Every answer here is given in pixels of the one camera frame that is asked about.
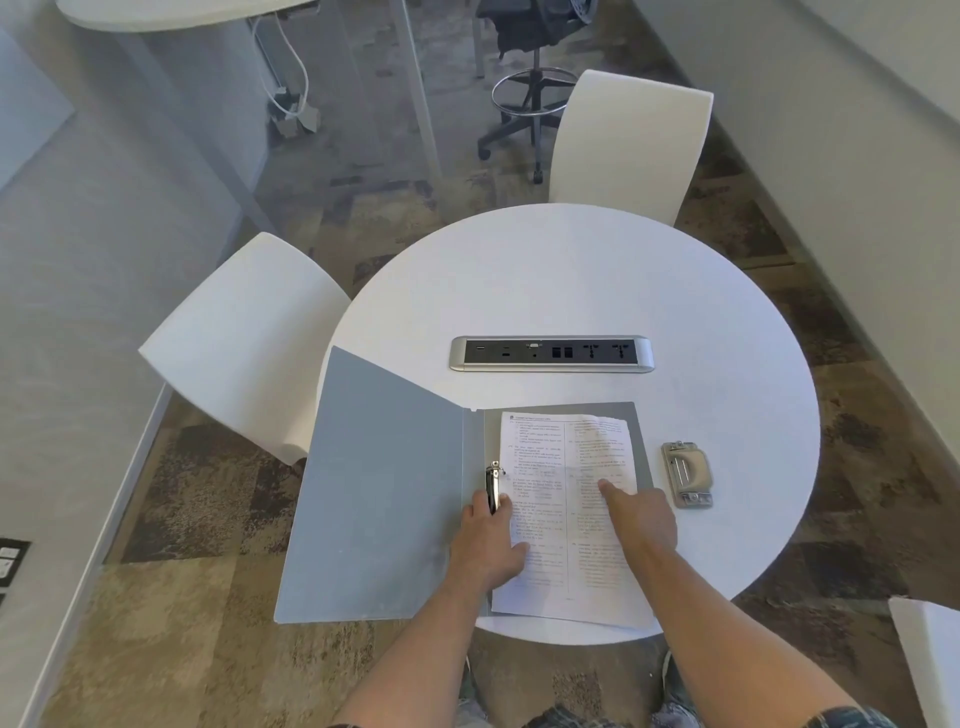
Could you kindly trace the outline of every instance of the folder cover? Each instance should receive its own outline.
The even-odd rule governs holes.
[[[653,487],[632,402],[507,409],[625,420],[637,488]],[[503,411],[461,407],[334,347],[275,620],[412,617],[442,581],[460,511],[498,458]]]

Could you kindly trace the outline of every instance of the white chair backrest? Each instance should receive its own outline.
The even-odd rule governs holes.
[[[585,71],[550,167],[550,202],[634,212],[672,226],[707,138],[713,94]]]
[[[890,614],[927,728],[960,728],[960,612],[895,596]]]
[[[140,353],[210,417],[293,464],[309,450],[324,353],[348,305],[323,268],[261,232]]]

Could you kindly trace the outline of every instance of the cable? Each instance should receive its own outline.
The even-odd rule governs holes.
[[[253,44],[253,51],[257,54],[257,56],[259,56],[260,54],[260,49],[257,48],[256,46],[256,42],[257,42],[256,29],[263,18],[264,18],[264,15],[259,15],[257,18],[253,20],[253,25],[251,27],[251,43]],[[303,93],[300,95],[300,103],[298,104],[297,111],[294,112],[293,114],[294,118],[296,119],[296,118],[299,118],[300,115],[303,113],[303,110],[306,109],[306,95],[310,92],[310,76],[307,74],[306,66],[303,65],[303,61],[300,59],[300,56],[297,54],[297,51],[294,49],[294,46],[290,42],[290,39],[287,37],[287,34],[283,32],[283,25],[282,23],[280,23],[280,18],[276,13],[274,13],[274,20],[276,21],[276,29],[280,31],[280,37],[283,38],[283,42],[286,43],[287,48],[290,50],[290,53],[292,53],[293,57],[297,60],[297,64],[300,66],[300,71],[303,72]],[[256,75],[259,77],[260,85],[263,86],[263,92],[267,94],[267,98],[270,99],[270,103],[273,104],[278,109],[280,109],[280,111],[283,112],[284,116],[289,114],[290,110],[285,109],[284,107],[282,107],[280,104],[276,102],[276,98],[274,98],[274,95],[276,92],[271,91],[269,88],[267,88],[267,82],[263,80],[263,74],[260,72],[259,67],[257,67],[256,69]]]

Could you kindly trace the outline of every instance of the binder clip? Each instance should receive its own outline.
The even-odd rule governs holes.
[[[500,503],[500,476],[505,475],[506,471],[500,467],[500,463],[494,460],[487,467],[487,505],[490,506],[490,513],[496,513],[496,507]]]
[[[663,446],[663,460],[678,508],[709,508],[713,505],[713,475],[707,456],[695,443],[677,441]]]

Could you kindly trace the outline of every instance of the floor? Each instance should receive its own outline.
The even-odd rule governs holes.
[[[448,175],[435,189],[424,181],[412,107],[396,80],[402,68],[386,3],[344,5],[388,161],[354,168],[342,160],[342,122],[318,95],[324,130],[278,145],[257,194],[287,239],[354,295],[451,218],[544,201],[547,185],[529,183],[522,140],[500,145],[486,163],[473,152],[495,121],[487,89],[525,58],[498,61],[488,32],[488,77],[475,80],[465,7],[411,2]],[[595,24],[545,62],[683,82],[629,0],[605,0]],[[960,607],[956,474],[719,130],[711,130],[677,226],[776,304],[820,401],[823,450],[807,511],[780,557],[736,601],[859,700],[904,728],[922,726],[886,598]],[[273,623],[299,486],[296,472],[175,399],[43,725],[325,726],[402,624]],[[572,648],[478,631],[470,656],[495,725],[516,728],[560,702],[642,726],[658,700],[663,650],[660,638]]]

